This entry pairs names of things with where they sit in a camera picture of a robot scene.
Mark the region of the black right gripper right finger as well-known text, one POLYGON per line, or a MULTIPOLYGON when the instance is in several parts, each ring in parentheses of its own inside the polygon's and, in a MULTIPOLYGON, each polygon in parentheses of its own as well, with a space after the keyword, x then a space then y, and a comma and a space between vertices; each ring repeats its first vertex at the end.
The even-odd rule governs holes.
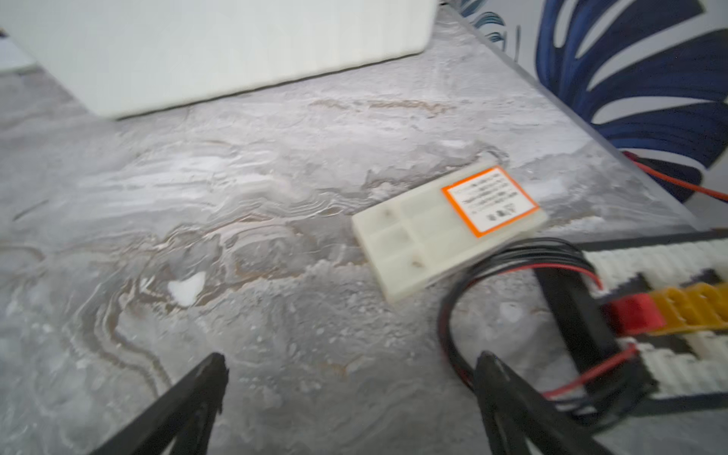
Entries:
POLYGON ((493 454, 608 454, 491 352, 480 354, 474 392, 493 454))

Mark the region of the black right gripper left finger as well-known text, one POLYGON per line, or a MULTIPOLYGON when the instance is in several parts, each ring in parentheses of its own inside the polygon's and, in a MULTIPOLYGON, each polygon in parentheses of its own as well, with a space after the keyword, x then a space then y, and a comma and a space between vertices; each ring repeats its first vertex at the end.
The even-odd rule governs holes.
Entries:
POLYGON ((95 454, 206 454, 229 382, 225 357, 212 353, 107 440, 95 454))

